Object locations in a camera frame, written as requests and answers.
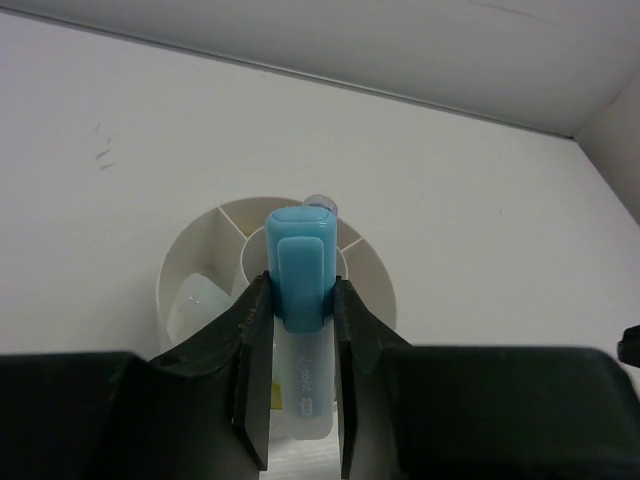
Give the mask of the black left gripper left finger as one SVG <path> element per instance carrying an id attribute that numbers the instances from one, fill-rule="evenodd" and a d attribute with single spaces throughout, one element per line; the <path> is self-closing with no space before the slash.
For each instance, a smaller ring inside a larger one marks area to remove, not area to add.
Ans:
<path id="1" fill-rule="evenodd" d="M 257 276 L 223 314 L 152 360 L 5 355 L 5 479 L 256 479 L 268 464 L 273 318 Z"/>

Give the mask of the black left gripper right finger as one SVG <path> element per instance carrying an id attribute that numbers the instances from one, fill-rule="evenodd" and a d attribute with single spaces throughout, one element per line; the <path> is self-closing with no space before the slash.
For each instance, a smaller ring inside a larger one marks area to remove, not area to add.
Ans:
<path id="1" fill-rule="evenodd" d="M 334 287 L 345 479 L 635 479 L 639 399 L 592 348 L 417 346 Z"/>

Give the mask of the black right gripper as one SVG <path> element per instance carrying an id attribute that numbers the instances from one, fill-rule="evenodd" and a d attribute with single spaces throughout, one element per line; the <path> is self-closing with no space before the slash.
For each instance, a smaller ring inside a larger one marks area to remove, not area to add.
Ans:
<path id="1" fill-rule="evenodd" d="M 617 358 L 626 365 L 640 367 L 640 326 L 636 325 L 624 330 L 617 344 Z"/>

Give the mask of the green highlighter pen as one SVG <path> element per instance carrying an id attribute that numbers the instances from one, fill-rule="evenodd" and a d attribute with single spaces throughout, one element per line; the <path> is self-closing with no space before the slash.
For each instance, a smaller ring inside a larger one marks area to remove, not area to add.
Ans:
<path id="1" fill-rule="evenodd" d="M 179 344 L 208 325 L 231 306 L 230 296 L 200 273 L 182 283 L 167 317 L 171 341 Z"/>

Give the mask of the light blue eraser case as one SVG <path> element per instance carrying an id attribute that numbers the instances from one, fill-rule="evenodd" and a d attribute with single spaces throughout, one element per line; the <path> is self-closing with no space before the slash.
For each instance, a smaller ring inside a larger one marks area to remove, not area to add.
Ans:
<path id="1" fill-rule="evenodd" d="M 319 440 L 333 425 L 337 216 L 283 207 L 268 215 L 265 233 L 285 429 L 296 440 Z"/>

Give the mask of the yellow highlighter pen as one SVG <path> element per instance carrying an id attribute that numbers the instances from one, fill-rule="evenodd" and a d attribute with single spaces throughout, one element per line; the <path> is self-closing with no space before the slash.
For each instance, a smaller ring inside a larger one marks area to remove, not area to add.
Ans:
<path id="1" fill-rule="evenodd" d="M 282 409 L 281 388 L 280 388 L 280 385 L 275 382 L 271 384 L 271 409 L 272 410 Z"/>

